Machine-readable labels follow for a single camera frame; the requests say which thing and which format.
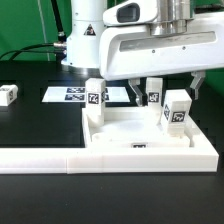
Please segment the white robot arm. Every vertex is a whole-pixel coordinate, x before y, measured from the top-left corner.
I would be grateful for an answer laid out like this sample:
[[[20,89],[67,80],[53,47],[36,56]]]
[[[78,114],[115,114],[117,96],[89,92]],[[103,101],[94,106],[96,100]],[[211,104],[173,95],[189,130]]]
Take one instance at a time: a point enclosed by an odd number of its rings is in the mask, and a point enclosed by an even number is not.
[[[71,0],[72,32],[62,64],[108,81],[127,79],[139,105],[142,77],[189,72],[199,88],[224,68],[224,11],[197,14],[194,0]]]

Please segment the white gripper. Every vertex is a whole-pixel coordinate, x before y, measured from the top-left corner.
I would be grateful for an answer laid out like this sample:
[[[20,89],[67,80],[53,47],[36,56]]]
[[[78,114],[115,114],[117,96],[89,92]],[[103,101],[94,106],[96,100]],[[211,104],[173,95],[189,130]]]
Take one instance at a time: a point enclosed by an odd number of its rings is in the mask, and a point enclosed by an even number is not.
[[[192,72],[190,89],[197,100],[206,77],[202,70],[224,67],[224,14],[198,14],[185,33],[172,36],[152,36],[147,25],[108,28],[99,62],[104,79],[129,79],[138,106],[143,105],[140,77],[185,72]]]

